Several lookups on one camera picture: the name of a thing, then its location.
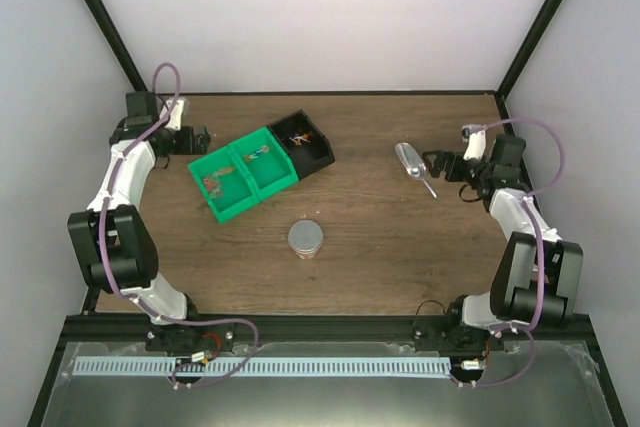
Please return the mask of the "metal scoop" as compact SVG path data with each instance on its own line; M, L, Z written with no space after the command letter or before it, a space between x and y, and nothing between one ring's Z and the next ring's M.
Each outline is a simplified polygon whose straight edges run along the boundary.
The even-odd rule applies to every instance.
M428 170L417 150L406 142L397 143L394 150L407 174L412 179L423 183L433 198L438 198L435 189L427 180Z

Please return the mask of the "green bin with lollipop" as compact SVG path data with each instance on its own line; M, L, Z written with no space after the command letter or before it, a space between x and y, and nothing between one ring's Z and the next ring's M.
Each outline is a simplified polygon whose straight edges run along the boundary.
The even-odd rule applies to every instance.
M270 152L251 162L244 157L263 145ZM248 173L248 179L261 201L286 190L299 181L295 168L279 141L267 127L255 130L229 144L230 150L240 159L240 166Z

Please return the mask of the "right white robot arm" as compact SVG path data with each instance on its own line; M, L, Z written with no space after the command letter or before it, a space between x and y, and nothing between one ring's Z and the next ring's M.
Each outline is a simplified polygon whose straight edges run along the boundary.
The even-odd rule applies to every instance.
M566 327L573 317L583 265L581 246L549 227L521 182L526 141L499 134L488 156L484 147L482 135L474 133L463 153L422 154L432 177L474 191L474 200L483 204L506 238L490 290L461 296L450 305L456 317L445 323L444 336L458 350L471 347L480 329L497 335L506 329Z

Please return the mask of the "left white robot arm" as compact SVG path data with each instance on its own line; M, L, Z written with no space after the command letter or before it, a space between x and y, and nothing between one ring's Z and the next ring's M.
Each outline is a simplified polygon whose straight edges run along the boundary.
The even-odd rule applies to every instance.
M204 326L192 299L161 274L156 245L139 207L158 160L207 152L211 136L203 126L184 124L189 102L153 92L126 96L127 114L109 138L110 160L101 186L67 229L86 285L130 301L154 325L170 325L169 338L181 350L196 349Z

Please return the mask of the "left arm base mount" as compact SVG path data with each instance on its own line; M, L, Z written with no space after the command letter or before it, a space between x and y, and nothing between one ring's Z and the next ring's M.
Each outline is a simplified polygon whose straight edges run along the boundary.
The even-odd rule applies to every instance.
M185 326L179 324L154 325L145 327L146 350L187 355L199 351L228 352L233 345L235 323L206 326Z

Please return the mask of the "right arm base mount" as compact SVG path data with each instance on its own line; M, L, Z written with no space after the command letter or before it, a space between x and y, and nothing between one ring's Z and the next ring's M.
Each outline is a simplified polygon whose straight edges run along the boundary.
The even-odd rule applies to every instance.
M487 350L503 350L504 342L489 332L462 323L465 296L448 305L427 299L416 308L412 324L412 339L417 351L437 351L441 354L479 354Z

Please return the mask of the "round grey lid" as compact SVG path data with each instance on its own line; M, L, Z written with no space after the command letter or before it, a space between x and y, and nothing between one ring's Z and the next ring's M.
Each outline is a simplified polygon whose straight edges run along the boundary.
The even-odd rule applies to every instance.
M298 254L315 254L322 246L324 235L314 221L303 219L294 223L288 233L288 244Z

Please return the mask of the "clear plastic cup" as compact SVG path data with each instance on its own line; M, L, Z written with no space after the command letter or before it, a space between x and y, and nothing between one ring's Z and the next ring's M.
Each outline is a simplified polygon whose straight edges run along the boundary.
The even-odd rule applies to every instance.
M297 248L291 248L291 251L301 260L311 260L319 252L319 248L301 250Z

